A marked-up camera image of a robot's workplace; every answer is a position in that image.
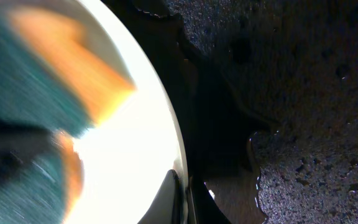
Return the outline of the green and yellow sponge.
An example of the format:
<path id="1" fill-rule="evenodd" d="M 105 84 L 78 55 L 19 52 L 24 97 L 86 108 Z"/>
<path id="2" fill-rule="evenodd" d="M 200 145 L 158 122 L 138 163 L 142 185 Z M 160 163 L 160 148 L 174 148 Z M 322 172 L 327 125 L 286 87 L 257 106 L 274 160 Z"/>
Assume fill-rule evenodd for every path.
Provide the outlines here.
<path id="1" fill-rule="evenodd" d="M 0 223 L 63 223 L 84 188 L 73 140 L 105 123 L 134 93 L 84 43 L 71 17 L 35 6 L 0 7 L 0 120 L 44 128 L 53 148 L 0 185 Z"/>

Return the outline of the mint green plate with stain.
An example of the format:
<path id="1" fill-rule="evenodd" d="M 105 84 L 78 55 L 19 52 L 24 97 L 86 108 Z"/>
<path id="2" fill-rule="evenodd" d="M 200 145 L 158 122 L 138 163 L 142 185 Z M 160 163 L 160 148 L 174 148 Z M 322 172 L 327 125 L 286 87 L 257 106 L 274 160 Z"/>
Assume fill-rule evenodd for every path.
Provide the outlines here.
<path id="1" fill-rule="evenodd" d="M 167 172 L 187 183 L 184 145 L 169 97 L 138 42 L 101 1 L 0 1 L 42 7 L 85 28 L 85 46 L 134 86 L 134 93 L 102 125 L 73 140 L 84 188 L 63 223 L 138 223 Z"/>

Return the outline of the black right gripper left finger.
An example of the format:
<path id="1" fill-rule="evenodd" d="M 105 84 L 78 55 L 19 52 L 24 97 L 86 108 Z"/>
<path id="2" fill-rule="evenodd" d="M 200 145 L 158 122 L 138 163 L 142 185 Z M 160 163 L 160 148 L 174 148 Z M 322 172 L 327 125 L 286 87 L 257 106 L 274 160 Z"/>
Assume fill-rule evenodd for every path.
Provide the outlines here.
<path id="1" fill-rule="evenodd" d="M 138 224 L 180 224 L 181 215 L 181 185 L 177 173 L 170 169 L 151 206 Z"/>

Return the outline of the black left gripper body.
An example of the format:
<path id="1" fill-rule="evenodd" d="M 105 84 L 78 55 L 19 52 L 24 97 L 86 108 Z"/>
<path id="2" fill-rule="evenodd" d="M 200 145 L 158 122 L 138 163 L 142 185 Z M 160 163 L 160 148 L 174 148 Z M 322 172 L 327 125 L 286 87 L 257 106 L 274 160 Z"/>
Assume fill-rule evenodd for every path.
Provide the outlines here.
<path id="1" fill-rule="evenodd" d="M 0 195 L 61 197 L 61 145 L 31 124 L 0 120 Z"/>

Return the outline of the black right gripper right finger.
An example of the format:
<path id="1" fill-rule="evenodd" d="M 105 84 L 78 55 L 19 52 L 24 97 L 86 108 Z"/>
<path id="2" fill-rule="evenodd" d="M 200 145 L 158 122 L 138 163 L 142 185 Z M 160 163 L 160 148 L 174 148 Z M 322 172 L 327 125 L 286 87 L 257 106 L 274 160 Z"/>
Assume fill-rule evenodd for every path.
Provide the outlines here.
<path id="1" fill-rule="evenodd" d="M 231 224 L 199 177 L 190 177 L 187 201 L 188 224 Z"/>

